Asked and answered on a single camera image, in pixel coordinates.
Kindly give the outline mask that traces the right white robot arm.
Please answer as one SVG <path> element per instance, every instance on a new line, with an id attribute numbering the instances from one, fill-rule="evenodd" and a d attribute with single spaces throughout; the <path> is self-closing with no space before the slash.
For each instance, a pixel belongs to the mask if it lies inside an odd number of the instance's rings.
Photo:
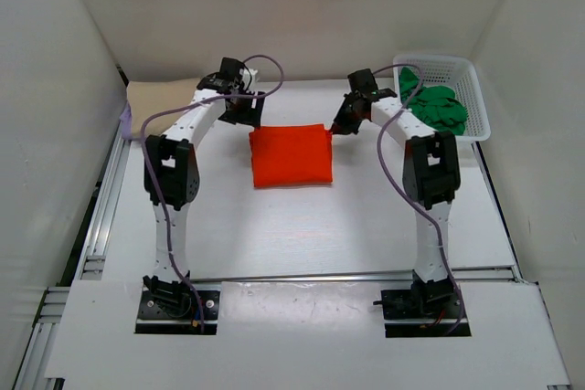
<path id="1" fill-rule="evenodd" d="M 348 83 L 350 91 L 344 95 L 330 131 L 356 134 L 363 121 L 380 128 L 377 154 L 382 170 L 416 216 L 417 256 L 410 301 L 427 312 L 457 292 L 448 262 L 449 214 L 461 185 L 455 135 L 438 132 L 422 122 L 397 92 L 378 86 L 371 69 L 349 74 Z M 386 134 L 404 151 L 401 183 L 384 161 L 382 140 Z"/>

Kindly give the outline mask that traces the purple t shirt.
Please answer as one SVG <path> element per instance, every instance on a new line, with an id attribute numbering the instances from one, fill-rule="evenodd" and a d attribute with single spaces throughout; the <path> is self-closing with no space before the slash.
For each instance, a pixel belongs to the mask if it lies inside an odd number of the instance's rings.
<path id="1" fill-rule="evenodd" d="M 133 136 L 133 122 L 132 111 L 128 104 L 125 105 L 122 114 L 120 115 L 120 130 L 121 136 L 125 141 L 132 141 Z"/>

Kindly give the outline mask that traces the beige t shirt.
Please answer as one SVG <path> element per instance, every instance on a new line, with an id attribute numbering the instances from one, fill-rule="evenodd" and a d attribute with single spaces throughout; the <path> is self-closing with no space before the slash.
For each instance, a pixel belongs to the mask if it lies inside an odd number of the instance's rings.
<path id="1" fill-rule="evenodd" d="M 151 115 L 190 104 L 199 81 L 200 78 L 167 82 L 130 81 L 126 104 L 132 111 L 134 140 L 138 139 L 144 121 Z"/>

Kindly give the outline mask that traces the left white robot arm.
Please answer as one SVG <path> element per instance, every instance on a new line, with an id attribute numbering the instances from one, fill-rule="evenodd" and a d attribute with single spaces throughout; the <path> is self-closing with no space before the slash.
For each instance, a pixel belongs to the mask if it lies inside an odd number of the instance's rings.
<path id="1" fill-rule="evenodd" d="M 197 295 L 185 284 L 187 214 L 200 187 L 196 148 L 216 121 L 260 125 L 264 99 L 252 89 L 256 75 L 243 61 L 223 58 L 217 72 L 199 81 L 177 121 L 144 140 L 144 189 L 156 223 L 154 273 L 144 277 L 144 286 L 172 319 L 196 319 L 199 310 Z"/>

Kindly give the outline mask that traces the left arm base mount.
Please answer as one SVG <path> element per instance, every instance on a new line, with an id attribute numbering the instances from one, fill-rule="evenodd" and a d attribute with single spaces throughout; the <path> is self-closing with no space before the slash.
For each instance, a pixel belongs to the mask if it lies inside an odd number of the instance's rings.
<path id="1" fill-rule="evenodd" d="M 205 287 L 200 300 L 183 282 L 143 277 L 134 332 L 163 335 L 216 335 L 220 290 Z"/>

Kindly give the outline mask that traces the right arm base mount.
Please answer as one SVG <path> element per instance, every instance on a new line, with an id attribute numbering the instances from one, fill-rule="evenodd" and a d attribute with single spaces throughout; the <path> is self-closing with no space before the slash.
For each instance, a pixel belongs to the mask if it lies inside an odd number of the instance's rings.
<path id="1" fill-rule="evenodd" d="M 466 315 L 460 315 L 456 294 L 423 303 L 411 290 L 382 290 L 372 306 L 382 311 L 387 339 L 471 337 Z"/>

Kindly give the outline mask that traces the orange t shirt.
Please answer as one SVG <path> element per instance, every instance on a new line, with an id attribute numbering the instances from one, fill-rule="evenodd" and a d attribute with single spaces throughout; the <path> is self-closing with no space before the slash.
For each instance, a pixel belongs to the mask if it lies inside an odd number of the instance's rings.
<path id="1" fill-rule="evenodd" d="M 323 124 L 263 126 L 249 142 L 257 189 L 333 182 L 332 133 Z"/>

